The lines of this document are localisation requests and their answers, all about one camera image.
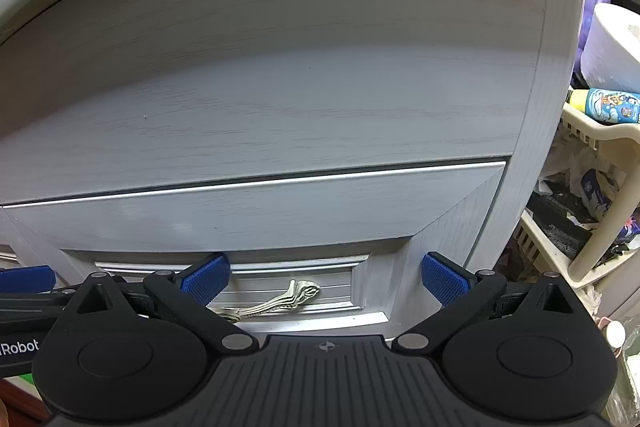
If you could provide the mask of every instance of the plastic bag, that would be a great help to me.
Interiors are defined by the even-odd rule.
[[[605,412],[614,427],[636,427],[640,424],[640,317],[631,317],[623,325],[626,341],[622,355],[616,359],[618,377]]]
[[[582,203],[591,216],[602,221],[620,190],[618,184],[604,172],[589,169],[582,177],[580,186]],[[640,234],[640,225],[636,221],[636,216],[631,216],[623,225],[614,243],[617,245],[629,243],[638,234]]]

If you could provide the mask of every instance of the metal drawer pull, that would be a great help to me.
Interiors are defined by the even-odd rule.
[[[213,311],[230,322],[238,322],[247,317],[255,317],[255,315],[262,315],[276,310],[293,310],[311,297],[314,297],[319,291],[320,286],[314,282],[292,279],[286,292],[263,304],[250,308],[213,308]]]

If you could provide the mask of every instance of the drawer front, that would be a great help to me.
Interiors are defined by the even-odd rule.
[[[414,235],[504,165],[310,176],[15,204],[5,210],[61,249],[182,252],[333,245]]]
[[[0,46],[0,202],[510,155],[544,6],[63,0]]]

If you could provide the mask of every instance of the wooden furniture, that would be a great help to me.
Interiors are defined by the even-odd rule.
[[[0,378],[0,399],[8,413],[9,427],[36,427],[49,419],[36,388],[20,377]]]

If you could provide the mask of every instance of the ridged black surface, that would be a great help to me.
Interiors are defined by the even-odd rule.
[[[62,418],[50,423],[51,427],[76,425],[82,424]],[[518,423],[472,409],[449,391],[429,360],[396,355],[381,337],[274,336],[254,355],[223,360],[189,403],[135,425],[502,427]],[[557,425],[607,423],[592,415]]]

